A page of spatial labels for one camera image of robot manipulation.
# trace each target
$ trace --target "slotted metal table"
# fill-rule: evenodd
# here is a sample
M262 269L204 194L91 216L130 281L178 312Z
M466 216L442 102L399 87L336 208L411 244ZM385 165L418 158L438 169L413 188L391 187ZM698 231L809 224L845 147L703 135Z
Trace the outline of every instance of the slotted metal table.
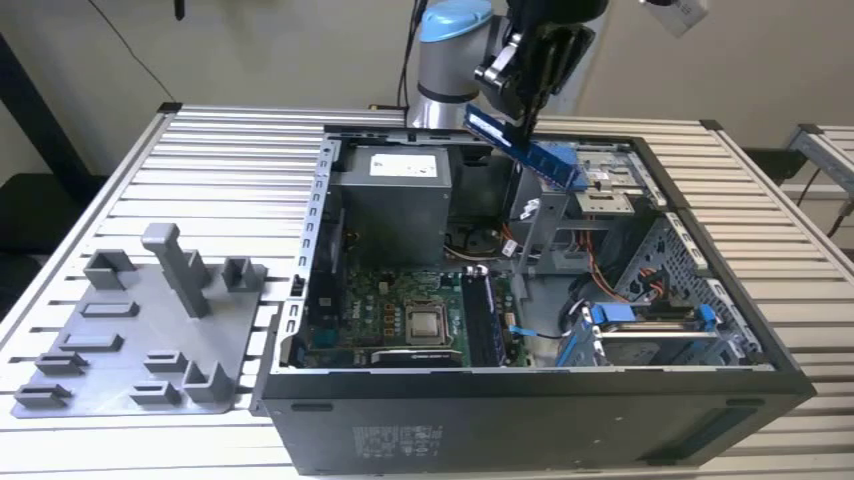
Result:
M854 195L854 127L802 124L789 143Z
M296 476L271 422L247 408L266 329L288 292L323 125L402 122L398 112L207 106L156 115L0 323L0 473L87 480ZM690 121L561 117L543 118L538 128L646 139L818 396L699 469L498 477L854 478L849 260L723 131ZM87 287L88 256L99 248L123 248L135 262L152 263L139 234L156 221L178 223L182 246L212 262L251 255L270 268L236 408L223 415L14 418L12 393L34 373L32 361L54 342Z

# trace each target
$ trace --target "wire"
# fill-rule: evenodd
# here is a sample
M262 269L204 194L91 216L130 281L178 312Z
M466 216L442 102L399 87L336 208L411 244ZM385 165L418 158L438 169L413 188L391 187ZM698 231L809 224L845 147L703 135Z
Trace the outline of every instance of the wire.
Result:
M587 246L587 253L590 257L590 273L593 275L593 281L597 282L597 285L599 286L602 291L607 293L611 298L614 298L618 302L627 302L629 300L614 291L602 275L602 271L599 270L599 265L597 265L595 254L593 251L593 237L590 234L590 230L587 230L586 233L587 239L585 241L585 244Z
M461 258L463 260L469 260L470 262L485 262L485 261L489 261L489 260L501 259L501 257L479 257L479 256L475 256L475 255L466 255L465 253L461 253L457 250L454 250L447 245L445 245L445 251L449 252L451 255L454 255L457 258Z
M840 215L837 217L837 221L833 222L833 226L830 227L830 230L828 230L828 238L834 236L834 234L837 233L837 230L840 230L840 227L842 226L844 220L845 220L845 216Z
M410 14L410 30L407 32L406 38L406 50L403 53L403 65L401 66L401 77L398 78L398 107L405 107L406 110L410 109L410 89L409 89L409 64L410 64L410 55L413 53L413 45L415 44L415 32L418 31L418 27L422 23L422 16L425 14L425 10L427 9L427 0L414 0L413 2L413 12ZM401 104L401 94L403 93L403 102Z
M170 92L170 89L166 88L166 85L163 84L163 82L160 81L160 79L158 78L155 73L151 71L151 69L148 68L146 63L140 60L140 58L136 56L136 53L134 53L134 49L131 48L131 45L128 44L128 41L124 39L124 36L122 36L122 33L119 32L119 29L116 28L116 26L110 21L110 18L107 17L107 14L104 13L104 11L100 9L98 4L95 3L95 0L87 0L87 2L90 2L90 5L92 5L92 8L98 12L98 14L102 16L102 18L104 19L104 22L107 22L107 25L110 25L110 28L112 29L112 31L115 32L116 36L119 37L119 40L122 40L122 43L124 44L124 48L127 48L128 53L131 54L131 57L134 57L134 60L136 60L136 63L139 63L140 67L143 67L143 69L148 72L148 75L151 76L154 81L158 82L158 85L160 85L160 88L163 89L163 92L170 97L170 100L172 100L175 102L176 100L175 100L175 96L172 96L172 92Z
M797 206L801 206L801 202L804 202L804 197L806 197L806 192L810 189L810 186L813 186L813 182L816 181L816 177L818 177L818 174L821 172L822 172L822 169L817 168L816 169L816 173L810 177L810 180L806 182L806 185L804 186L804 191L801 192L801 196L798 197L798 201L795 202Z
M650 275L655 274L658 270L655 270L654 268L642 268L641 269L641 276L643 277L649 277ZM661 280L658 282L650 282L650 288L653 290L655 290L655 298L665 298L665 285L662 284Z

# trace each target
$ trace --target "white wall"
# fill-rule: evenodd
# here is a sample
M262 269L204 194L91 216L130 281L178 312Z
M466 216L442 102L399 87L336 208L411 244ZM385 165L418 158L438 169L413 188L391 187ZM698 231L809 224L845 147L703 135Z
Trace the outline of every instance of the white wall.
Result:
M100 0L187 103L364 107L394 102L410 2ZM90 165L118 164L167 98L84 0L4 0L0 30Z
M47 172L48 167L12 114L0 103L0 186L19 173Z
M718 120L745 146L781 147L797 123L854 124L854 1L710 0L675 39L613 0L577 113Z

